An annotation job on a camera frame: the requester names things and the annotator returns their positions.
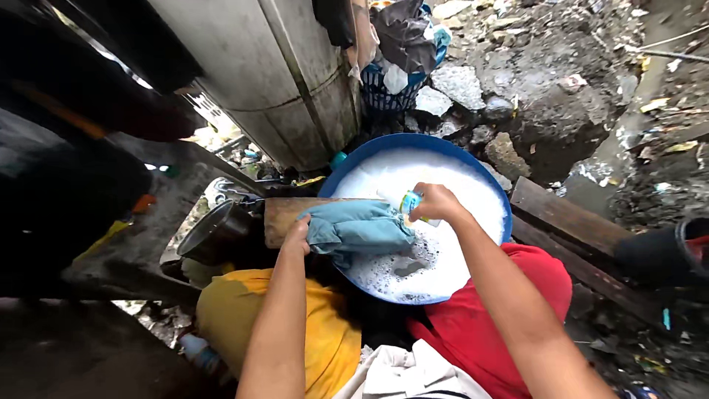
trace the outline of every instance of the blue cloth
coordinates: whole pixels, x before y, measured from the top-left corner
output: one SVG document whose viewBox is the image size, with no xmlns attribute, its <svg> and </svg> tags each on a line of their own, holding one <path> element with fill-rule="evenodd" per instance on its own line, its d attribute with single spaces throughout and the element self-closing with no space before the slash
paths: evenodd
<svg viewBox="0 0 709 399">
<path fill-rule="evenodd" d="M 385 254 L 411 247 L 415 234 L 404 226 L 403 215 L 376 199 L 338 201 L 311 207 L 308 244 L 315 253 L 329 253 L 333 263 L 350 267 L 353 252 Z"/>
</svg>

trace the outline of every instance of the wooden board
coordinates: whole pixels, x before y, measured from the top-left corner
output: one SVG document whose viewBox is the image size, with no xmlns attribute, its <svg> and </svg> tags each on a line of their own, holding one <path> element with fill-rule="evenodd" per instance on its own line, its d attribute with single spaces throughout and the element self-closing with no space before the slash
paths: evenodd
<svg viewBox="0 0 709 399">
<path fill-rule="evenodd" d="M 316 205 L 348 200 L 357 200 L 357 198 L 266 198 L 264 211 L 266 247 L 281 248 L 291 225 L 304 210 Z"/>
<path fill-rule="evenodd" d="M 517 216 L 513 215 L 512 218 L 512 235 L 515 239 L 545 250 L 549 255 L 559 259 L 564 264 L 566 271 L 582 283 L 619 304 L 639 319 L 663 329 L 662 308 L 659 304 L 586 262 L 551 239 L 543 231 L 536 229 Z"/>
<path fill-rule="evenodd" d="M 514 210 L 533 218 L 532 224 L 543 226 L 591 253 L 613 257 L 616 243 L 633 236 L 630 231 L 557 197 L 524 177 L 517 180 L 510 204 Z"/>
</svg>

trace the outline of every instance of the plastic bottle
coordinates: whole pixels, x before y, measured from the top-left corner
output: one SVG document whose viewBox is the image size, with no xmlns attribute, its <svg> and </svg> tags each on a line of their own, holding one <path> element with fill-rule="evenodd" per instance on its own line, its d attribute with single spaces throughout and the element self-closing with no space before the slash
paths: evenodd
<svg viewBox="0 0 709 399">
<path fill-rule="evenodd" d="M 400 190 L 396 187 L 380 187 L 376 194 L 391 204 L 399 212 L 409 215 L 421 203 L 421 196 L 411 190 Z M 421 220 L 433 227 L 438 227 L 439 219 L 428 219 L 422 217 Z"/>
</svg>

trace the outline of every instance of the soapy water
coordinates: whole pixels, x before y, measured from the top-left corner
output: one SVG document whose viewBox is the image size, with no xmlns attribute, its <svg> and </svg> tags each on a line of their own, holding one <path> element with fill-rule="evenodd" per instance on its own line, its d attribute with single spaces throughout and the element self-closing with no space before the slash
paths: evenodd
<svg viewBox="0 0 709 399">
<path fill-rule="evenodd" d="M 351 170 L 333 197 L 378 199 L 376 191 L 382 185 L 406 192 L 418 182 L 445 185 L 490 238 L 501 244 L 506 198 L 470 165 L 433 151 L 402 148 L 379 152 Z M 410 251 L 358 253 L 352 266 L 342 272 L 369 294 L 390 302 L 425 304 L 450 298 L 470 278 L 455 232 L 445 221 L 433 227 L 417 220 L 409 227 L 416 232 Z"/>
</svg>

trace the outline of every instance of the white cloth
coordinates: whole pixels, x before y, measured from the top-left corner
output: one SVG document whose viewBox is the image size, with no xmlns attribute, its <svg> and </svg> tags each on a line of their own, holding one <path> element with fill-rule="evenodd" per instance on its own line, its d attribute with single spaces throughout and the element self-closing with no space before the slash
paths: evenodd
<svg viewBox="0 0 709 399">
<path fill-rule="evenodd" d="M 422 339 L 414 343 L 411 352 L 388 345 L 377 348 L 333 399 L 444 397 L 425 395 L 434 390 L 462 393 L 470 399 L 492 399 L 471 376 Z"/>
</svg>

